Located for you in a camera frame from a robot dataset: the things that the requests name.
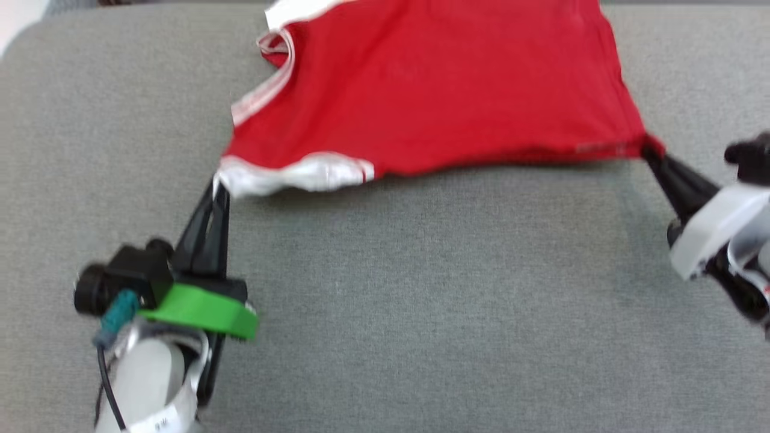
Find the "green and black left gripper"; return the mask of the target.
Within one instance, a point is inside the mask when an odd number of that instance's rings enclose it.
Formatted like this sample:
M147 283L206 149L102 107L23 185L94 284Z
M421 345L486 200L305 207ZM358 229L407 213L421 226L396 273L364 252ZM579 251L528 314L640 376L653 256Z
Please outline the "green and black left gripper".
M214 182L192 212L175 250L175 271L225 278L229 247L230 195ZM75 310L100 319L93 342L115 342L124 326L140 316L240 340L256 337L258 315L242 299L239 280L214 280L203 287L176 282L169 269L156 271L91 264L73 294Z

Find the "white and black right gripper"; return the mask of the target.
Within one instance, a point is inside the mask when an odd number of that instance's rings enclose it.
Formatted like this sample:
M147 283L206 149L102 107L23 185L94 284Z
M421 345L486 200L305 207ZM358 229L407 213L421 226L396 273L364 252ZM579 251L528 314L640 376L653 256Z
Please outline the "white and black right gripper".
M671 247L671 264L680 277L704 274L706 263L726 248L730 274L750 282L768 281L768 266L748 267L768 248L768 187L735 183L719 191L690 165L654 146L647 145L642 158L680 222L691 218L697 204L707 203Z

